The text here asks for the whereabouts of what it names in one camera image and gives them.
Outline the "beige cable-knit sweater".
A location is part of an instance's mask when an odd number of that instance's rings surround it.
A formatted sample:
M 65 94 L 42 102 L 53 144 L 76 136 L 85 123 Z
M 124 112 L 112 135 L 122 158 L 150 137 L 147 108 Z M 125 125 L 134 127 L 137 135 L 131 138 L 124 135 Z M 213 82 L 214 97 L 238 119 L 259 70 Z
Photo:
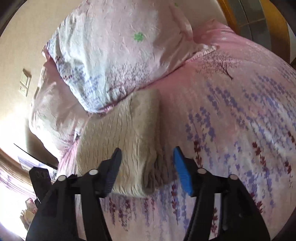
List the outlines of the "beige cable-knit sweater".
M 160 100 L 157 89 L 140 90 L 119 102 L 105 116 L 93 115 L 79 138 L 78 175 L 98 167 L 119 148 L 122 161 L 113 193 L 147 197 L 162 186 Z

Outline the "pink floral left pillow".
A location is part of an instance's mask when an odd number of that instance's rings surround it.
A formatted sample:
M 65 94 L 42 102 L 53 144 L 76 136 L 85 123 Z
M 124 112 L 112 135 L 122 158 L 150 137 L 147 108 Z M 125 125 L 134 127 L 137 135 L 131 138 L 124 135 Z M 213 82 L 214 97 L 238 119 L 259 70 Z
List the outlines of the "pink floral left pillow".
M 54 60 L 43 64 L 34 96 L 30 131 L 60 160 L 81 136 L 91 114 L 62 80 Z

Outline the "pink floral bed sheet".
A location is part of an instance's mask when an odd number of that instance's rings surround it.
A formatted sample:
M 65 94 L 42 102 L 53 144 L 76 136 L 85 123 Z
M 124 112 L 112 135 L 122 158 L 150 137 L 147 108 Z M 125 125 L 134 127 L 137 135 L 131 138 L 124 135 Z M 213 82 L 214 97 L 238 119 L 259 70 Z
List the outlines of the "pink floral bed sheet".
M 295 209 L 295 70 L 215 20 L 194 34 L 217 49 L 151 85 L 161 97 L 163 156 L 151 169 L 156 191 L 102 200 L 114 240 L 184 238 L 195 201 L 178 180 L 176 146 L 214 175 L 237 175 L 271 237 Z

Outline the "white lavender-print right pillow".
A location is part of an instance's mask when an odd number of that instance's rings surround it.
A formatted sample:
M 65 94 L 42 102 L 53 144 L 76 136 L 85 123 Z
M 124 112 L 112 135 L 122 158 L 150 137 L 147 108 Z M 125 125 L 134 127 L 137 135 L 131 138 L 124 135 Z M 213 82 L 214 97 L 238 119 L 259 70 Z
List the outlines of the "white lavender-print right pillow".
M 83 108 L 99 113 L 216 47 L 173 1 L 83 1 L 46 44 Z

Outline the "wooden bed headboard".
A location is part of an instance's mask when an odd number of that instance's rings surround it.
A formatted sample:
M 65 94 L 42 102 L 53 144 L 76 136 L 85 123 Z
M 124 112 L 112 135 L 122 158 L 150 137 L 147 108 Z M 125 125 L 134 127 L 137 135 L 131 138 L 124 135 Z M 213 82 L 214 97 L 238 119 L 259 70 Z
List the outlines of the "wooden bed headboard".
M 218 1 L 229 27 L 295 64 L 295 33 L 275 1 Z

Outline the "white wall switch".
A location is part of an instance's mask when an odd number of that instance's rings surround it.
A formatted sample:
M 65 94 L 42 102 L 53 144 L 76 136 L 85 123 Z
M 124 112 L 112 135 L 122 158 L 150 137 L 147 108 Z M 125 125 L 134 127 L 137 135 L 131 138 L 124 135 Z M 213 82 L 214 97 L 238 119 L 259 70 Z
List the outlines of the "white wall switch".
M 32 78 L 31 74 L 27 70 L 23 69 L 21 79 L 20 79 L 19 92 L 24 97 L 26 97 L 28 95 L 28 90 L 29 90 L 31 78 Z

